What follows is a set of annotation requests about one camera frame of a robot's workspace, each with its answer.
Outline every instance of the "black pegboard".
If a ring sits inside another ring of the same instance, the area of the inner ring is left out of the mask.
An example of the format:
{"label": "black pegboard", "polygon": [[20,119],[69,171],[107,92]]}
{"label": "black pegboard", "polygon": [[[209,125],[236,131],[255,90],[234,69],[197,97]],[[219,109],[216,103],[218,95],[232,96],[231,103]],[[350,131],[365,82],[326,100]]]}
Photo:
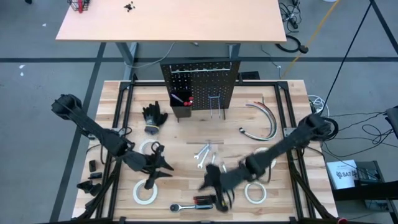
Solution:
{"label": "black pegboard", "polygon": [[[192,110],[209,110],[209,95],[220,95],[220,108],[229,108],[239,66],[240,61],[229,59],[160,64],[169,94],[179,90],[192,92]],[[212,109],[218,110],[218,99],[211,100]]]}

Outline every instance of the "desk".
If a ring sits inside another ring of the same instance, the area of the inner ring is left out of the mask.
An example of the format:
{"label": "desk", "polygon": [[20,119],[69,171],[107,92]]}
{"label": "desk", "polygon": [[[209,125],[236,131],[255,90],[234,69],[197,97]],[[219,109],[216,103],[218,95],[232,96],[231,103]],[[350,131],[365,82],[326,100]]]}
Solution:
{"label": "desk", "polygon": [[[95,119],[104,128],[112,126],[119,84],[120,81],[107,81],[104,83]],[[294,115],[297,121],[300,121],[311,112],[305,85],[302,80],[288,81],[288,84]],[[169,172],[173,175],[171,178],[156,180],[159,193],[154,203],[139,205],[132,198],[132,189],[138,181],[146,179],[147,175],[134,172],[123,164],[114,209],[114,219],[118,220],[119,217],[124,216],[127,217],[127,220],[146,221],[288,221],[289,217],[296,217],[286,154],[277,158],[277,164],[272,170],[271,182],[264,185],[267,189],[267,198],[262,204],[253,205],[246,200],[243,193],[246,183],[242,183],[235,190],[236,199],[233,209],[228,213],[220,213],[216,209],[185,210],[179,213],[169,211],[172,203],[191,205],[193,196],[212,193],[211,189],[201,193],[197,191],[203,181],[205,170],[197,169],[197,160],[193,158],[194,153],[203,147],[206,140],[210,139],[214,142],[213,149],[220,155],[216,163],[223,161],[228,169],[235,167],[240,159],[257,148],[271,147],[283,138],[280,131],[280,122],[277,124],[277,136],[268,142],[249,139],[238,131],[239,127],[244,127],[247,131],[257,135],[265,135],[269,132],[269,122],[264,114],[259,110],[245,106],[246,103],[261,101],[262,96],[264,96],[266,105],[273,111],[276,120],[279,121],[279,112],[273,88],[269,86],[236,86],[233,91],[230,108],[225,111],[225,121],[217,116],[213,116],[213,119],[211,119],[209,111],[192,111],[191,118],[182,118],[177,123],[177,119],[168,105],[169,97],[165,86],[135,86],[128,122],[128,126],[132,128],[132,133],[127,138],[136,143],[136,149],[145,139],[158,139],[165,146],[164,156],[166,161],[175,171]],[[169,113],[169,118],[161,127],[159,135],[150,136],[144,132],[145,122],[141,111],[143,106],[147,106],[155,100],[159,101],[162,111]],[[284,100],[282,102],[285,108],[285,117],[288,119],[286,102]],[[90,147],[95,144],[98,144],[98,141],[91,141]],[[320,150],[319,144],[312,143],[311,146]],[[95,159],[97,165],[99,165],[98,171],[103,170],[103,166],[98,162],[99,156],[99,147],[92,149],[87,154],[81,181],[87,180],[90,175],[88,161]],[[311,189],[326,209],[337,217],[336,206],[322,156],[316,152],[306,150],[304,159]],[[110,191],[109,189],[104,201],[104,216],[106,216],[109,207]],[[148,198],[151,193],[151,191],[143,190],[141,197]],[[259,189],[250,189],[249,194],[256,198],[260,196],[261,191]],[[300,194],[302,195],[304,214],[308,216],[305,197],[303,192],[300,192]],[[90,194],[84,194],[82,190],[79,190],[73,216],[76,217],[83,213],[85,203],[91,199],[92,196]]]}
{"label": "desk", "polygon": [[[137,42],[285,42],[278,0],[92,0],[87,11],[69,8],[57,40],[116,42],[128,65]],[[125,42],[133,42],[129,47]]]}

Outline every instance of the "black glove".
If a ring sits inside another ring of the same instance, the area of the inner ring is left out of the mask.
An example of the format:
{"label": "black glove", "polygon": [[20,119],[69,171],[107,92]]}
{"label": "black glove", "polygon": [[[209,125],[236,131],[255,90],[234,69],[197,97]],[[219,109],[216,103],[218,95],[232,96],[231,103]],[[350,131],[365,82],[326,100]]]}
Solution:
{"label": "black glove", "polygon": [[146,122],[145,132],[149,134],[156,134],[159,132],[159,126],[164,124],[167,120],[167,113],[161,114],[159,102],[156,101],[155,105],[150,104],[147,108],[142,108],[144,112],[144,119]]}

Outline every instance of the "table leg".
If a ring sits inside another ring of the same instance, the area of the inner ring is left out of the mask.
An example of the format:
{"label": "table leg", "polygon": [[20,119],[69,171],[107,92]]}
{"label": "table leg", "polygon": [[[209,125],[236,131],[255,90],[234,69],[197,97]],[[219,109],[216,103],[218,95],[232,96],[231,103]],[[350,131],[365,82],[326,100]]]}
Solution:
{"label": "table leg", "polygon": [[117,42],[116,46],[118,46],[118,49],[124,59],[124,62],[126,63],[126,69],[124,71],[123,80],[130,80],[132,78],[131,75],[134,73],[134,69],[131,68],[131,66],[134,65],[134,57],[136,56],[138,43],[137,42],[131,43],[130,48],[125,42]]}
{"label": "table leg", "polygon": [[238,59],[241,44],[228,44],[228,48],[229,48],[229,59]]}

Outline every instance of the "gray concrete floor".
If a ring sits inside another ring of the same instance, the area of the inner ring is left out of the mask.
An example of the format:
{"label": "gray concrete floor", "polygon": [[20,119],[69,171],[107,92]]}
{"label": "gray concrete floor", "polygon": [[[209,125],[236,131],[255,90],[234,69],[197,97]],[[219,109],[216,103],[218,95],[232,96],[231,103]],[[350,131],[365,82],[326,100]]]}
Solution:
{"label": "gray concrete floor", "polygon": [[[391,32],[398,37],[398,23],[392,9],[394,0],[376,0]],[[303,57],[342,57],[369,4],[367,0],[341,1]],[[3,58],[72,58],[96,57],[100,43],[56,42],[55,36],[67,10],[66,1],[0,0],[0,62]],[[303,43],[309,40],[331,3],[321,0],[302,1],[302,23],[298,34]],[[138,57],[162,57],[170,43],[140,44]],[[273,57],[295,57],[272,44],[264,49]],[[225,44],[176,44],[169,57],[225,57]],[[259,44],[243,44],[240,56],[267,57]],[[349,57],[396,57],[376,13],[370,10]],[[116,46],[106,45],[104,57],[120,57]],[[276,62],[285,70],[288,62]],[[75,125],[56,117],[50,105],[61,93],[73,93],[84,99],[94,63],[0,63],[0,223],[47,222],[57,195],[73,139]],[[326,97],[336,75],[338,62],[297,62],[287,79],[304,79],[309,94]],[[259,71],[262,79],[278,79],[270,62],[242,62],[240,72]],[[328,101],[331,114],[384,111],[396,103],[396,62],[347,62]],[[123,63],[102,63],[88,110],[95,117],[104,80],[120,80]],[[162,79],[158,65],[137,71],[141,80]],[[365,116],[336,118],[341,127]],[[368,122],[380,130],[389,129],[382,117]],[[339,137],[367,137],[361,125],[343,131]],[[386,142],[398,144],[390,136]],[[80,141],[60,220],[72,214],[76,184],[80,180],[88,141]],[[329,148],[336,154],[348,154],[370,147],[367,140],[334,140]],[[380,145],[370,151],[347,157],[357,161],[377,160],[386,180],[397,180],[396,148]],[[327,161],[336,159],[326,155]],[[366,215],[359,202],[337,203],[340,216]],[[364,222],[392,223],[389,215],[380,213],[357,219]]]}

